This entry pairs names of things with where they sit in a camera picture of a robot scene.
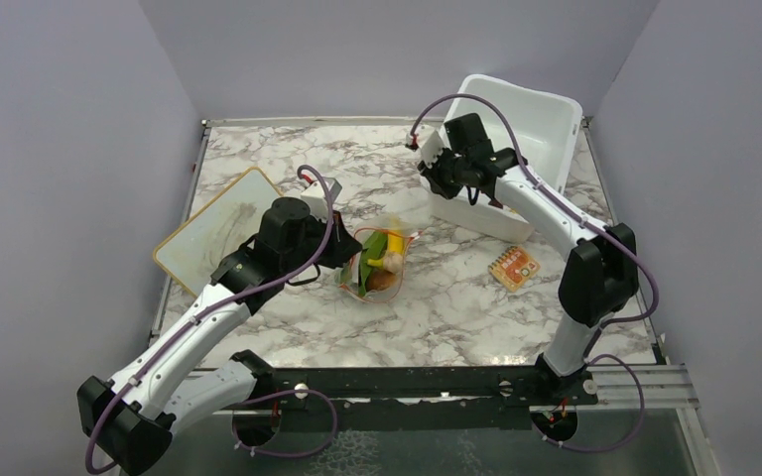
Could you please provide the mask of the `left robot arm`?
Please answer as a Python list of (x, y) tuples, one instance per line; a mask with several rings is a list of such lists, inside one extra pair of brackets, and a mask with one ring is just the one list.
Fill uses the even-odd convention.
[(272, 369), (250, 352), (201, 377), (194, 367), (230, 331), (245, 323), (295, 276), (310, 267), (341, 267), (358, 243), (342, 228), (330, 198), (315, 216), (307, 198), (281, 197), (264, 213), (258, 232), (227, 255), (172, 330), (129, 365), (103, 380), (88, 377), (76, 393), (89, 443), (88, 473), (100, 448), (110, 466), (140, 475), (175, 437), (236, 403), (256, 408), (272, 394)]

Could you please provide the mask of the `clear orange zip top bag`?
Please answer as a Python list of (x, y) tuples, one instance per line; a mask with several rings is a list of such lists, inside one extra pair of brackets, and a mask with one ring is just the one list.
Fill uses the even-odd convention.
[(422, 229), (397, 214), (381, 215), (354, 231), (359, 250), (335, 275), (336, 285), (353, 298), (382, 303), (403, 287), (407, 255)]

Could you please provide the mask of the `yellow banana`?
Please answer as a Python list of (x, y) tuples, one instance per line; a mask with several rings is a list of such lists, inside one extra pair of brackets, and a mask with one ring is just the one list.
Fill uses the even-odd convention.
[(402, 232), (400, 230), (373, 231), (365, 243), (364, 261), (371, 268), (383, 269), (382, 259), (389, 251), (398, 252), (404, 256), (405, 237)]

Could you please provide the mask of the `green leafy vegetable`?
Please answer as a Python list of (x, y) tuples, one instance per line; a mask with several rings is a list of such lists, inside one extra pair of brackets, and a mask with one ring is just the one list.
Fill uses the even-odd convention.
[(337, 282), (358, 298), (365, 298), (369, 293), (367, 281), (376, 270), (376, 267), (369, 265), (369, 261), (383, 257), (387, 248), (388, 233), (379, 228), (360, 228), (355, 238), (361, 248), (339, 272)]

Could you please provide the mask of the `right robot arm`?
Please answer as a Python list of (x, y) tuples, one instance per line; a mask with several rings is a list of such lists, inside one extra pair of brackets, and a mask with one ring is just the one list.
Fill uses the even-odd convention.
[(476, 113), (445, 122), (442, 134), (414, 137), (408, 146), (420, 153), (418, 171), (432, 193), (447, 200), (462, 190), (484, 194), (520, 214), (564, 259), (558, 288), (564, 315), (532, 380), (541, 401), (559, 402), (585, 368), (602, 323), (638, 291), (634, 232), (582, 213), (533, 172), (518, 142), (495, 149)]

